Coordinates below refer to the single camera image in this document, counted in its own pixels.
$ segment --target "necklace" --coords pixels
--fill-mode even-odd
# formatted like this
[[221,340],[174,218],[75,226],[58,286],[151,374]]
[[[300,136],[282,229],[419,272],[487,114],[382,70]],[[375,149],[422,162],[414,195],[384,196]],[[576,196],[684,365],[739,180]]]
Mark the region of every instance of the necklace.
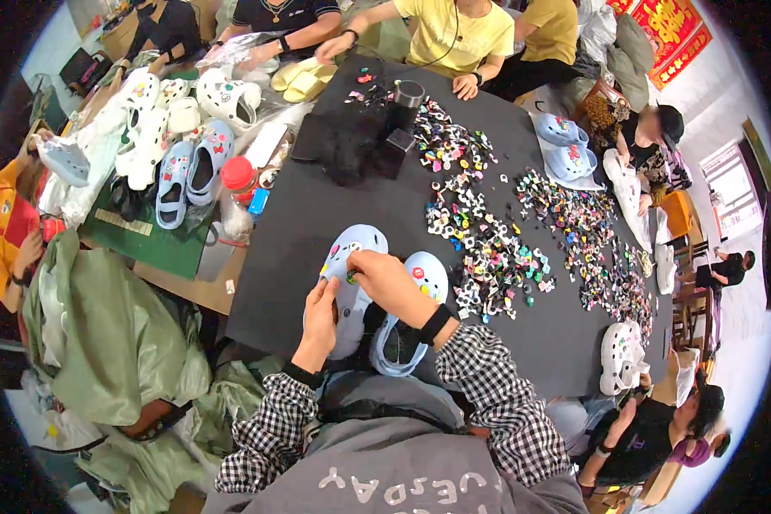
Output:
[[280,13],[283,12],[283,10],[288,6],[288,0],[286,0],[285,2],[283,2],[281,5],[277,7],[269,5],[269,3],[266,0],[263,0],[263,2],[261,3],[268,12],[274,15],[274,17],[271,18],[272,23],[278,23],[280,21],[280,16],[279,16]]

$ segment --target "green cutting mat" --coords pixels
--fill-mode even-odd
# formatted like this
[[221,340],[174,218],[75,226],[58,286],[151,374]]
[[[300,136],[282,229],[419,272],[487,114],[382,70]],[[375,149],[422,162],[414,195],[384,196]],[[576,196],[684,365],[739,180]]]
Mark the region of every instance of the green cutting mat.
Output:
[[80,236],[104,248],[120,252],[135,261],[151,264],[155,268],[174,273],[190,281],[194,280],[212,215],[197,226],[192,226],[192,222],[186,216],[182,225],[174,230],[165,230],[161,229],[154,219],[154,200],[151,200],[137,218],[138,221],[150,224],[150,228],[137,222],[133,223],[143,232],[150,230],[149,234],[145,235],[97,217],[98,209],[101,210],[101,216],[108,217],[103,211],[113,212],[113,209],[108,206],[110,196],[108,185],[104,186],[97,200],[94,201],[85,223],[78,229]]

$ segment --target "black and white checkered sleeve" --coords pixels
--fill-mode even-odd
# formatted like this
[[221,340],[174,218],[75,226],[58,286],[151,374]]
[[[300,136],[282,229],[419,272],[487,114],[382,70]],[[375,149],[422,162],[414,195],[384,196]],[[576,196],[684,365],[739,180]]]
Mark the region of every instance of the black and white checkered sleeve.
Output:
[[317,416],[314,391],[287,374],[269,375],[263,386],[257,412],[232,425],[239,449],[223,459],[220,493],[259,493],[302,457],[303,427]]
[[476,407],[471,424],[491,430],[489,445],[505,471],[524,486],[566,472],[562,437],[545,414],[545,401],[517,375],[511,352],[485,326],[460,325],[442,347],[436,370]]

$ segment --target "red banner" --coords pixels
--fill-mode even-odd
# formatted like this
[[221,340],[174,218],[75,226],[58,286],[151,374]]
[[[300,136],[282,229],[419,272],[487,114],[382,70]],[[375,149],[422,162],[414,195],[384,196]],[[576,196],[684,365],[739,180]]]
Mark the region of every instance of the red banner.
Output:
[[664,88],[712,39],[688,0],[607,0],[617,15],[630,12],[658,46],[649,79]]

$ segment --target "black cap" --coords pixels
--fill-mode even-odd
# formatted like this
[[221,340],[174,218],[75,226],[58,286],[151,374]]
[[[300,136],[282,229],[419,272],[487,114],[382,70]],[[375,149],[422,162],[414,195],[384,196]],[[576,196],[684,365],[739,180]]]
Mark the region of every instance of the black cap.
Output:
[[691,421],[690,428],[694,431],[694,437],[704,436],[720,417],[725,403],[723,388],[719,385],[702,384],[699,389],[699,409]]
[[677,151],[677,143],[680,142],[685,123],[682,122],[682,114],[670,105],[657,105],[659,128],[663,131],[665,146],[672,152]]

